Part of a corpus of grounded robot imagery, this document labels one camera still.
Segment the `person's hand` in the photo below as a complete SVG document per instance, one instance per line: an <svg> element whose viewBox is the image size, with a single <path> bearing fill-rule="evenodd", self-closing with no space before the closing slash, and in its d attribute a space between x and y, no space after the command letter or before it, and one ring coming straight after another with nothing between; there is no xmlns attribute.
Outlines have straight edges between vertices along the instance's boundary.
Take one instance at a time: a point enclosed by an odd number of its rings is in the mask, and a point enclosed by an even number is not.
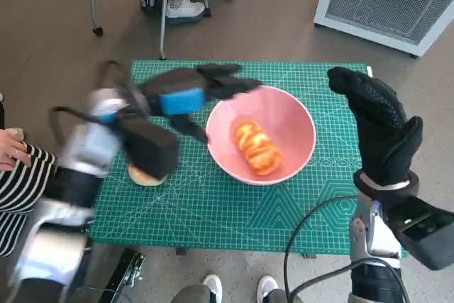
<svg viewBox="0 0 454 303"><path fill-rule="evenodd" d="M27 146L5 129L1 129L0 153L1 171L12 171L17 161L26 167L31 166Z"/></svg>

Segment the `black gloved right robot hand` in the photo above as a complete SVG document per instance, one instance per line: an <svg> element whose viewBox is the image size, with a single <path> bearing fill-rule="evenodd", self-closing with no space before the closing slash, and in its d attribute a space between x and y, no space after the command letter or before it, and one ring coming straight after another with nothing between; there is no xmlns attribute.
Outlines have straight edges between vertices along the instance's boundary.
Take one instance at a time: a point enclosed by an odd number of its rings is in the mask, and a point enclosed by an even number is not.
<svg viewBox="0 0 454 303"><path fill-rule="evenodd" d="M356 119L362 171L383 187L407 180L423 140L422 118L407 118L397 93L380 79L344 67L327 75L330 89L346 97Z"/></svg>

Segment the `bare left robot hand, blue tape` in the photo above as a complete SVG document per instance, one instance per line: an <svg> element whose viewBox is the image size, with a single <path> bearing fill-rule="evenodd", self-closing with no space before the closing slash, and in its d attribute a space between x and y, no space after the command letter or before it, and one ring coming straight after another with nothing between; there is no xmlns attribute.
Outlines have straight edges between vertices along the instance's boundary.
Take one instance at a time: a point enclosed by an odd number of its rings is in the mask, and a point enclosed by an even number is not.
<svg viewBox="0 0 454 303"><path fill-rule="evenodd" d="M175 130L207 144L205 130L192 120L191 114L204 109L210 101L229 100L262 85L258 79L240 78L240 70L238 64L180 67L155 75L138 88L151 116L165 117Z"/></svg>

